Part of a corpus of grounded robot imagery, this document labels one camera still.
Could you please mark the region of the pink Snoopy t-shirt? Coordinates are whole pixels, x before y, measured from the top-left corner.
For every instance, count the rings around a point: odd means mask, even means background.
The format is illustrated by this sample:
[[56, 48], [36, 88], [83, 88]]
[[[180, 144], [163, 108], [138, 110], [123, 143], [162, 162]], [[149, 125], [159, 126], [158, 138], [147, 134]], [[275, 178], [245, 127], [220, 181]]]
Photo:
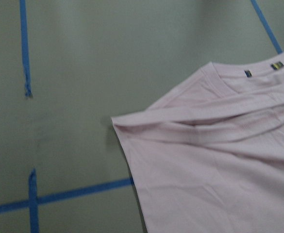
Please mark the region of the pink Snoopy t-shirt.
[[284, 52], [112, 118], [150, 233], [284, 233]]

